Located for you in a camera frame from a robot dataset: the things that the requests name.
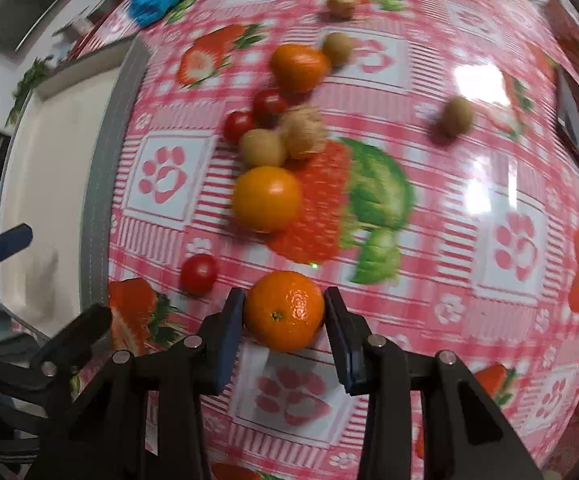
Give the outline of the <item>mandarin orange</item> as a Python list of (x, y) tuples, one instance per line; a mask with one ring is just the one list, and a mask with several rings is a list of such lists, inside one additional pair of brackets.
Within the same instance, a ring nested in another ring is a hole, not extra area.
[(329, 74), (332, 65), (318, 49), (303, 44), (281, 44), (272, 53), (268, 67), (280, 90), (306, 94)]
[(300, 351), (323, 326), (323, 292), (306, 275), (274, 271), (250, 287), (242, 315), (248, 332), (266, 348)]

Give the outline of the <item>yellow-orange round orange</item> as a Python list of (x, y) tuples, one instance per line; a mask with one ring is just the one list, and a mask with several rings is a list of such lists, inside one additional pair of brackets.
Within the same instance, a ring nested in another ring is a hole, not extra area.
[(251, 232), (280, 232), (297, 218), (302, 202), (303, 189), (295, 174), (280, 167), (260, 166), (236, 179), (233, 219)]

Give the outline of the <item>tan longan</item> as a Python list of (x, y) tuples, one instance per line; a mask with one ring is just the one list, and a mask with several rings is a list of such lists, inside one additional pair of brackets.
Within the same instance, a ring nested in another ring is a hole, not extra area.
[(461, 136), (465, 134), (474, 121), (474, 109), (472, 103), (464, 96), (452, 96), (446, 102), (441, 114), (441, 127), (447, 136)]
[(321, 51), (333, 67), (344, 66), (353, 53), (353, 40), (343, 32), (331, 32), (323, 39)]
[(249, 130), (240, 138), (238, 146), (240, 156), (248, 167), (280, 167), (287, 159), (285, 144), (273, 130)]

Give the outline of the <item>cherry tomato pair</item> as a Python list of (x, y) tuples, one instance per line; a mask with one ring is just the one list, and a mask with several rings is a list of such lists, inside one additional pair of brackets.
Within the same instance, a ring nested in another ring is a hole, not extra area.
[(235, 146), (245, 133), (254, 128), (256, 122), (249, 110), (234, 110), (224, 120), (222, 136), (227, 144)]
[(263, 128), (274, 128), (287, 109), (287, 101), (276, 89), (260, 90), (252, 99), (252, 116)]

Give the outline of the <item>cracked walnut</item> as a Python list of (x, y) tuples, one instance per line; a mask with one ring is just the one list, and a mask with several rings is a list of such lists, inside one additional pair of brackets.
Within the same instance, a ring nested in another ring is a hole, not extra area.
[(359, 4), (359, 0), (326, 0), (329, 14), (338, 20), (351, 20)]

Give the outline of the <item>white shallow tray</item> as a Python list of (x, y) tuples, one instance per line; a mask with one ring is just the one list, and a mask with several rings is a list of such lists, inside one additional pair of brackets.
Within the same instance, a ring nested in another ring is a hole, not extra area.
[(0, 307), (44, 338), (107, 298), (114, 182), (150, 52), (138, 37), (60, 68), (27, 99), (0, 191), (0, 232), (31, 244), (0, 264)]

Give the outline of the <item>green potted plant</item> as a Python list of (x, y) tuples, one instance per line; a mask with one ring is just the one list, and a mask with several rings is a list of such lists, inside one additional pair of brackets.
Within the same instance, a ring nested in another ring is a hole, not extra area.
[(29, 94), (50, 76), (52, 72), (50, 61), (52, 59), (51, 55), (47, 55), (45, 58), (36, 58), (30, 68), (26, 70), (24, 76), (17, 82), (16, 89), (12, 92), (14, 104), (12, 104), (5, 122), (7, 127), (18, 125), (20, 114)]

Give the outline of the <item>pink strawberry tablecloth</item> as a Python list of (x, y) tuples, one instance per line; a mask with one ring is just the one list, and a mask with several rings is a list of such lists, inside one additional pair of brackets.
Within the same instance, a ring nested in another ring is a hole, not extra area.
[[(121, 152), (109, 274), (145, 278), (169, 302), (120, 341), (155, 349), (195, 330), (233, 287), (273, 271), (335, 286), (372, 330), (405, 350), (453, 350), (544, 465), (579, 401), (579, 170), (554, 127), (555, 64), (567, 49), (527, 0), (185, 0), (144, 29), (152, 50)], [(325, 150), (289, 169), (303, 213), (260, 237), (235, 226), (242, 171), (226, 116), (274, 89), (281, 44), (318, 49), (331, 32), (352, 59), (312, 91)], [(447, 136), (452, 96), (472, 128)], [(211, 292), (180, 288), (212, 255)]]

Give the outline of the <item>black smartphone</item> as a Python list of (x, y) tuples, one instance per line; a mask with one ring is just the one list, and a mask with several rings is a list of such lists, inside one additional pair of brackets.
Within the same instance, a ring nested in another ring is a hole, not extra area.
[(561, 64), (556, 75), (556, 132), (579, 168), (579, 84)]

